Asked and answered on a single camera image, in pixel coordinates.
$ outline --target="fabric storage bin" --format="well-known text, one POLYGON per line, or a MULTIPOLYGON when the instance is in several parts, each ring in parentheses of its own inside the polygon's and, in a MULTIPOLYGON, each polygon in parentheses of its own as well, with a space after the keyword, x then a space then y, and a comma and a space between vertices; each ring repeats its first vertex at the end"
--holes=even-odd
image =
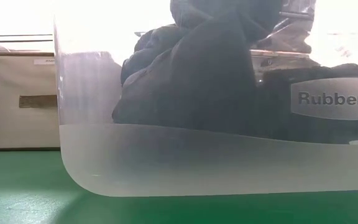
POLYGON ((0 150, 59 147, 53 53, 0 53, 0 150))

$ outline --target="green floor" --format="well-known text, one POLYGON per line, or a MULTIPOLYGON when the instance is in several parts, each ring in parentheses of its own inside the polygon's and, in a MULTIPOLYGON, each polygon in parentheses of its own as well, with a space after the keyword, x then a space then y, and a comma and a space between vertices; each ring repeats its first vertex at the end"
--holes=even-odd
POLYGON ((0 152, 0 223, 358 223, 358 192, 108 198, 77 186, 59 152, 0 152))

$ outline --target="black fabric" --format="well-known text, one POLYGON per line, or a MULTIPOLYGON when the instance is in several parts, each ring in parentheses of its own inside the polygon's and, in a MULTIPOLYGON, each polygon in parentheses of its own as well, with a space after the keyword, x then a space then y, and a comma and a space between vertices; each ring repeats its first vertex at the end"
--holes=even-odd
POLYGON ((243 20, 235 9, 210 19, 130 75, 114 122, 254 133, 256 108, 250 96, 256 84, 247 33, 255 29, 243 20))
POLYGON ((256 84, 249 49, 272 31, 281 1, 248 1, 252 4, 229 7, 224 13, 213 6, 200 13, 202 5, 193 5, 195 11, 184 13, 187 19, 179 19, 186 8, 178 2, 183 1, 172 0, 171 5, 177 24, 143 35, 134 55, 124 62, 122 96, 112 114, 115 123, 301 142, 358 140, 358 121, 309 118, 290 111, 292 83, 358 77, 357 65, 276 70, 256 84))

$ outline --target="label on box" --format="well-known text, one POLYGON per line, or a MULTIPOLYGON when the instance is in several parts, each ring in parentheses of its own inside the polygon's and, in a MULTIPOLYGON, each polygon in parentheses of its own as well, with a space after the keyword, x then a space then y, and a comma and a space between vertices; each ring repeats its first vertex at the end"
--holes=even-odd
POLYGON ((19 108, 56 108, 57 95, 20 96, 19 108))
POLYGON ((50 58, 50 59, 35 59, 34 60, 34 65, 54 65, 55 64, 55 59, 54 58, 50 58))

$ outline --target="clear plastic container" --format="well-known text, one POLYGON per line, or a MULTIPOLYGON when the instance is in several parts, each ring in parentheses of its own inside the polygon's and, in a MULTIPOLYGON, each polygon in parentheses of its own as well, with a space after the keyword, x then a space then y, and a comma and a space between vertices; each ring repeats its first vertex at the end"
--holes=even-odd
POLYGON ((304 43, 324 7, 178 2, 58 3, 72 178, 112 197, 358 190, 358 65, 315 67, 333 66, 310 59, 321 32, 304 43), (280 45, 299 26, 303 39, 280 45))

